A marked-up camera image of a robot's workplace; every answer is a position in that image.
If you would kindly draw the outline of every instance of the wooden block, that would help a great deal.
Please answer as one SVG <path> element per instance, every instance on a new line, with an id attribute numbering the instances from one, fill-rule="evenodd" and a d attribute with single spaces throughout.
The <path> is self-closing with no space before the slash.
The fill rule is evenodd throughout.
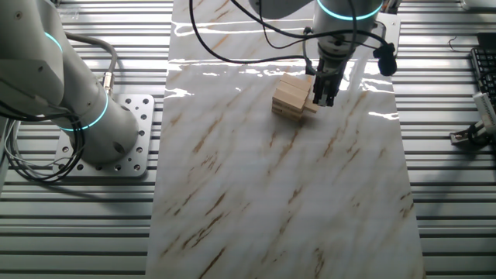
<path id="1" fill-rule="evenodd" d="M 303 111 L 303 105 L 305 104 L 305 99 L 307 97 L 307 91 L 302 91 L 290 84 L 281 81 L 279 82 L 279 85 L 277 86 L 274 97 L 272 99 L 287 104 L 300 112 Z"/>
<path id="2" fill-rule="evenodd" d="M 290 110 L 290 109 L 288 109 L 288 107 L 282 105 L 279 102 L 273 102 L 272 103 L 272 108 L 273 109 L 281 110 L 283 112 L 286 112 L 287 114 L 294 115 L 295 117 L 298 117 L 298 118 L 301 118 L 301 115 L 303 113 L 303 112 L 295 112 L 294 110 Z"/>
<path id="3" fill-rule="evenodd" d="M 281 77 L 281 81 L 283 81 L 287 84 L 293 85 L 296 88 L 298 88 L 302 91 L 305 91 L 305 92 L 310 91 L 310 87 L 312 86 L 311 82 L 301 80 L 297 77 L 292 77 L 289 74 L 283 74 Z"/>
<path id="4" fill-rule="evenodd" d="M 312 102 L 312 100 L 310 100 L 309 98 L 305 100 L 305 105 L 303 106 L 303 108 L 305 110 L 308 110 L 310 112 L 313 112 L 313 113 L 317 113 L 317 111 L 319 110 L 319 105 L 317 104 L 314 104 Z"/>
<path id="5" fill-rule="evenodd" d="M 276 114 L 278 114 L 278 115 L 281 115 L 281 116 L 283 116 L 283 117 L 285 117 L 285 118 L 287 118 L 287 119 L 294 120 L 294 121 L 299 121 L 299 120 L 301 119 L 301 116 L 297 117 L 297 116 L 294 116 L 294 115 L 292 115 L 292 114 L 288 114 L 288 113 L 286 113 L 285 111 L 280 110 L 280 109 L 278 109 L 278 108 L 274 108 L 274 107 L 272 108 L 272 112 L 273 112 L 273 113 L 276 113 Z"/>
<path id="6" fill-rule="evenodd" d="M 291 111 L 291 112 L 294 112 L 297 114 L 301 114 L 303 112 L 303 110 L 293 108 L 292 106 L 287 105 L 286 103 L 281 102 L 275 98 L 272 98 L 272 105 L 278 105 L 278 106 L 282 107 L 284 110 Z"/>

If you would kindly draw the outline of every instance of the metal mounting plate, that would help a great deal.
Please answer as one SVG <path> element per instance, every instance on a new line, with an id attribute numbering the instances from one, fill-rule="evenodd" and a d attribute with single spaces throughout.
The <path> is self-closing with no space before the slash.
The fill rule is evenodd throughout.
<path id="1" fill-rule="evenodd" d="M 102 164 L 98 166 L 88 164 L 81 160 L 68 174 L 68 177 L 141 177 L 146 173 L 153 109 L 155 107 L 153 96 L 141 94 L 115 94 L 113 95 L 113 98 L 118 104 L 124 105 L 134 114 L 138 120 L 138 130 L 144 131 L 144 134 L 138 136 L 134 147 L 121 160 L 111 164 Z M 55 160 L 69 157 L 70 155 L 68 154 L 72 154 L 69 136 L 60 132 Z M 60 160 L 59 164 L 65 164 L 67 161 L 68 159 Z M 58 165 L 54 165 L 53 172 L 55 173 L 57 171 Z"/>

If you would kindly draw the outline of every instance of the table surface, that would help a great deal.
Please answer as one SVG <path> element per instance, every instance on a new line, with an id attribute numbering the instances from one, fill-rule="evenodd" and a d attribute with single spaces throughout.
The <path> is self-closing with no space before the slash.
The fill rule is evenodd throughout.
<path id="1" fill-rule="evenodd" d="M 196 15 L 215 51 L 300 53 L 272 50 L 257 24 L 216 4 Z M 312 5 L 274 23 L 311 25 Z M 284 72 L 305 78 L 302 61 L 214 60 L 191 31 L 188 2 L 174 3 L 172 20 L 147 275 L 422 278 L 394 92 L 377 61 L 357 52 L 336 105 L 296 123 L 270 107 Z"/>

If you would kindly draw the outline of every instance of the black keyboard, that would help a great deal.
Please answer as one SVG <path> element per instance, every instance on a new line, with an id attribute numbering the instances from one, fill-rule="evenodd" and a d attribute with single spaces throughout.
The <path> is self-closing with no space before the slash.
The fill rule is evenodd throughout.
<path id="1" fill-rule="evenodd" d="M 474 48 L 470 52 L 475 69 L 477 84 L 482 93 L 488 93 L 493 105 L 496 104 L 496 50 Z"/>

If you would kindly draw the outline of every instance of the slotted metal table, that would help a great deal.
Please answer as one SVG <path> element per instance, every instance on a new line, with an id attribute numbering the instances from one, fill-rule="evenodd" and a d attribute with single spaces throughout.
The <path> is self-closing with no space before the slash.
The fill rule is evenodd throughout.
<path id="1" fill-rule="evenodd" d="M 148 175 L 63 185 L 94 196 L 79 198 L 30 184 L 9 170 L 0 198 L 1 278 L 145 277 L 160 127 L 167 125 L 161 119 L 172 8 L 172 0 L 63 1 L 66 30 L 116 46 L 114 92 L 155 98 Z M 496 30 L 496 14 L 465 12 L 455 0 L 404 0 L 398 14 L 393 82 L 427 278 L 496 278 L 493 151 L 466 153 L 448 137 L 480 119 L 467 56 L 478 32 Z M 448 41 L 455 36 L 453 51 Z M 109 63 L 104 50 L 74 47 L 103 75 Z M 49 163 L 59 133 L 47 123 L 24 124 L 19 145 L 26 157 Z"/>

